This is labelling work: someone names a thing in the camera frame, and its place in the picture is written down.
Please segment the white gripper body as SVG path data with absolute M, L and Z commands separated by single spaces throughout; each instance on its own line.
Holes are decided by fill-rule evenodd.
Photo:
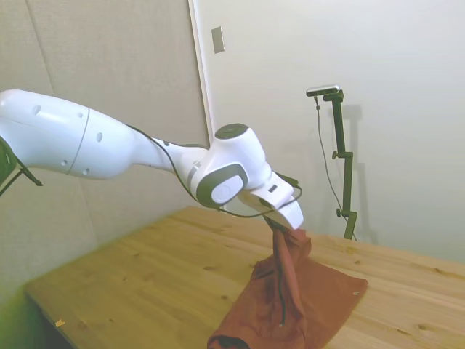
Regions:
M 290 196 L 278 209 L 272 208 L 271 204 L 266 204 L 264 199 L 254 195 L 239 195 L 239 200 L 254 211 L 262 214 L 271 220 L 276 221 L 284 227 L 290 229 L 300 228 L 304 222 L 304 215 L 295 197 Z

